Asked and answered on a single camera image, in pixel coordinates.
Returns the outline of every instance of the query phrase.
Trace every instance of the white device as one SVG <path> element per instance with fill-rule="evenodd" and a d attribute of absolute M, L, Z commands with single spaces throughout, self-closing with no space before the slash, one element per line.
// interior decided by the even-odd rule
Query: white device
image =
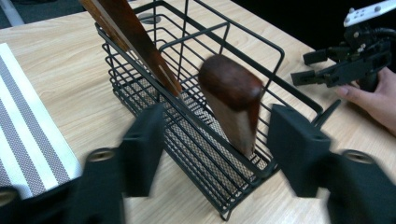
<path fill-rule="evenodd" d="M 344 20 L 344 26 L 348 27 L 362 21 L 368 21 L 374 17 L 383 15 L 396 8 L 396 0 L 388 0 L 363 7 L 360 9 L 350 9 Z"/>

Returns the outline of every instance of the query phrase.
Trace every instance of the wooden knife handle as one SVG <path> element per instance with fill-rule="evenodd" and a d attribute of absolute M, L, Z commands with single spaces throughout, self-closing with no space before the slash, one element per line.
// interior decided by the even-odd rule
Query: wooden knife handle
<path fill-rule="evenodd" d="M 262 81 L 231 59 L 215 55 L 202 64 L 198 82 L 230 143 L 249 157 L 256 140 Z"/>
<path fill-rule="evenodd" d="M 80 0 L 92 17 L 124 50 L 131 49 L 170 92 L 179 96 L 181 85 L 126 0 Z"/>
<path fill-rule="evenodd" d="M 107 21 L 102 18 L 102 14 L 96 5 L 93 4 L 92 0 L 79 0 L 84 8 L 91 14 L 93 19 L 102 27 L 102 29 L 108 34 L 111 40 L 114 41 L 123 51 L 128 51 L 129 48 L 126 43 L 121 39 L 113 27 L 107 24 Z"/>

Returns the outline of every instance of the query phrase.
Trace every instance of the human hand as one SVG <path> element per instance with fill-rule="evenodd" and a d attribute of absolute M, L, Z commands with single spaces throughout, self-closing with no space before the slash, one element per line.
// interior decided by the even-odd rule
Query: human hand
<path fill-rule="evenodd" d="M 341 86 L 335 92 L 367 111 L 396 136 L 396 74 L 387 67 L 378 72 L 375 92 L 362 91 L 353 86 Z"/>

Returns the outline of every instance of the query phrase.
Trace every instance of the knife holder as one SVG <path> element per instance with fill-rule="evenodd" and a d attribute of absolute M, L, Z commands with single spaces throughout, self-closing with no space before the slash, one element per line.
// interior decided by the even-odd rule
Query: knife holder
<path fill-rule="evenodd" d="M 122 51 L 96 24 L 99 36 L 105 40 L 103 49 L 114 94 L 135 116 L 150 105 L 163 103 L 165 151 L 221 218 L 228 220 L 239 203 L 278 171 L 266 147 L 271 104 L 303 109 L 312 122 L 322 115 L 322 107 L 276 75 L 284 58 L 280 47 L 213 7 L 186 0 L 185 7 L 177 9 L 165 1 L 154 1 L 134 12 L 151 13 L 152 19 L 160 21 L 144 26 L 181 83 L 183 102 L 167 91 L 133 52 Z M 260 45 L 252 49 L 250 41 Z M 200 91 L 198 69 L 213 54 L 224 54 L 241 63 L 265 83 L 255 152 L 249 158 L 229 143 Z"/>

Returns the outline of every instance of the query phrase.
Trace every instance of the finger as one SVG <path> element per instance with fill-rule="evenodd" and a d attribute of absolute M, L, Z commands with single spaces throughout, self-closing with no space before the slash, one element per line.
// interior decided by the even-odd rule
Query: finger
<path fill-rule="evenodd" d="M 387 67 L 382 68 L 382 69 L 379 70 L 379 72 L 378 72 L 378 75 L 379 75 L 380 77 L 385 76 L 385 75 L 390 75 L 390 74 L 392 74 L 392 71 L 391 71 L 389 68 L 387 68 Z"/>
<path fill-rule="evenodd" d="M 373 105 L 375 95 L 368 91 L 362 91 L 351 86 L 340 86 L 335 89 L 338 96 L 346 99 L 363 109 L 368 109 Z"/>

